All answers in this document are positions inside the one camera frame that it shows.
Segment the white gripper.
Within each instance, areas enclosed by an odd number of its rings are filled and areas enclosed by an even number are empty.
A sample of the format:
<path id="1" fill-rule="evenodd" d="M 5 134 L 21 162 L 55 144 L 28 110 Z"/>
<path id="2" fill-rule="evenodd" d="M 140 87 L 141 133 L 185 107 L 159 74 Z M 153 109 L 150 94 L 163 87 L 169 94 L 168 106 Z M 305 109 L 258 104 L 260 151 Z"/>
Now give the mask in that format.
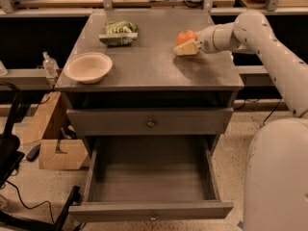
<path id="1" fill-rule="evenodd" d="M 207 54 L 234 51 L 241 45 L 233 32 L 234 24 L 218 24 L 197 32 L 197 42 L 192 38 L 177 45 L 173 52 L 177 56 L 196 55 L 200 49 Z"/>

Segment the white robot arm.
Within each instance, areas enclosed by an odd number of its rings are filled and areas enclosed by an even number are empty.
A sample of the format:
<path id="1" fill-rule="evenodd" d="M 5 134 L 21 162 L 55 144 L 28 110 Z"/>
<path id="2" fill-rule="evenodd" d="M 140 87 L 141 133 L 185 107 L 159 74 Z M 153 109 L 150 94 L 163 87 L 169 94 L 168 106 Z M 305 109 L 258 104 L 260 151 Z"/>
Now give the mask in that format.
<path id="1" fill-rule="evenodd" d="M 255 54 L 292 114 L 265 121 L 248 149 L 243 231 L 308 231 L 308 65 L 276 37 L 266 16 L 240 13 L 176 41 L 178 56 L 199 51 Z"/>

